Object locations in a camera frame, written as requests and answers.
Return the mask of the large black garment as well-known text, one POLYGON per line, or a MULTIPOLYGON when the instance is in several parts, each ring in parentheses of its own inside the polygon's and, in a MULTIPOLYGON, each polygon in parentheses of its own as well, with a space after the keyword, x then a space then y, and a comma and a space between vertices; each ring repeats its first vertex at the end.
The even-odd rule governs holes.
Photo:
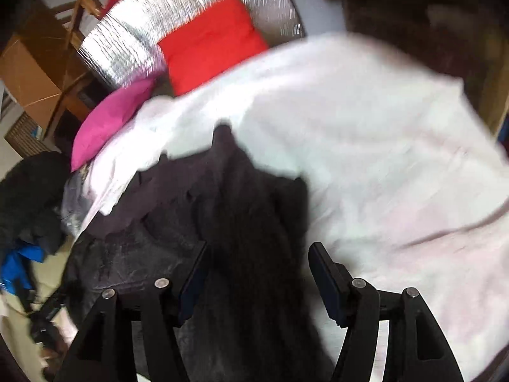
POLYGON ((70 252, 62 282, 80 326, 100 292, 183 279, 201 249, 206 277, 177 329, 193 381, 324 381, 333 370, 310 318, 301 274, 304 180, 257 169, 226 125, 211 146, 137 173, 113 211, 70 252))

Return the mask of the blue garment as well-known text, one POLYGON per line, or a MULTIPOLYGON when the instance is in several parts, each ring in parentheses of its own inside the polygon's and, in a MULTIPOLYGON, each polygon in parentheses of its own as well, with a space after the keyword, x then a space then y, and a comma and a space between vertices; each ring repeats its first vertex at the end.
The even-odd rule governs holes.
POLYGON ((5 290, 18 295, 19 290, 35 289, 32 263, 43 263, 45 254, 39 246, 26 244, 11 250, 4 258, 1 267, 1 283, 5 290))

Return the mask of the grey cloth at bedside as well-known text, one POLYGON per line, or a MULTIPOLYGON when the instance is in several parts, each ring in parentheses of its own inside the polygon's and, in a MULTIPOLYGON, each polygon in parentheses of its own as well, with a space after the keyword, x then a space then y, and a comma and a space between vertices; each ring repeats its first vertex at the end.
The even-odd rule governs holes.
POLYGON ((93 205, 96 200, 91 190, 91 164, 85 164, 67 180, 60 206, 61 225, 74 238, 86 230, 94 218, 93 205))

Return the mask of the white bed blanket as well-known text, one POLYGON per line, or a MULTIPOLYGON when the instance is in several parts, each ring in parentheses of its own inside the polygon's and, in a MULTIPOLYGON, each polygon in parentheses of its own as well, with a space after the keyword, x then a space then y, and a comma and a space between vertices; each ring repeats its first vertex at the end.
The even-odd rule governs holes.
POLYGON ((463 377, 508 344, 508 161, 463 93, 360 35, 278 46, 181 97, 148 100, 91 164, 91 214, 108 214, 162 154, 231 125, 251 160, 301 175, 312 241, 388 291, 419 289, 463 377))

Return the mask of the pink pillow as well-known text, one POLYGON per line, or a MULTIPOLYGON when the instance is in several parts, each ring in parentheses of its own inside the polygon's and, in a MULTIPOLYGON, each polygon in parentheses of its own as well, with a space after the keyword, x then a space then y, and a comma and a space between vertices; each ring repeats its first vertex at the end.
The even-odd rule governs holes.
POLYGON ((117 89, 87 116, 74 138, 72 172, 93 159, 109 139, 129 122, 149 99, 155 82, 155 78, 145 78, 117 89))

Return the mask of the brown cardboard box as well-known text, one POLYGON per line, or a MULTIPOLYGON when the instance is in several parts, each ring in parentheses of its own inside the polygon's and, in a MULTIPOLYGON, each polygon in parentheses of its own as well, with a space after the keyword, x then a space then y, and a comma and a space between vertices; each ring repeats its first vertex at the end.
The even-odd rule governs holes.
POLYGON ((1 53, 1 81, 24 111, 46 130, 64 91, 87 73, 66 29, 40 0, 1 53))

